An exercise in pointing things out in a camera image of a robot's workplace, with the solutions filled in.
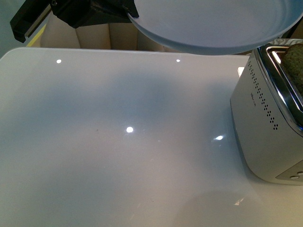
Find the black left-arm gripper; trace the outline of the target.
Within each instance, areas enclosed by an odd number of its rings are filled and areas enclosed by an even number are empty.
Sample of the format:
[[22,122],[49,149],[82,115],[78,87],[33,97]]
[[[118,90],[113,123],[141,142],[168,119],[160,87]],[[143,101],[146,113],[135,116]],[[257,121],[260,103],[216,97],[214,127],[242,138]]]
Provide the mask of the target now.
[[134,0],[26,0],[10,21],[14,38],[24,43],[51,12],[72,28],[139,17]]

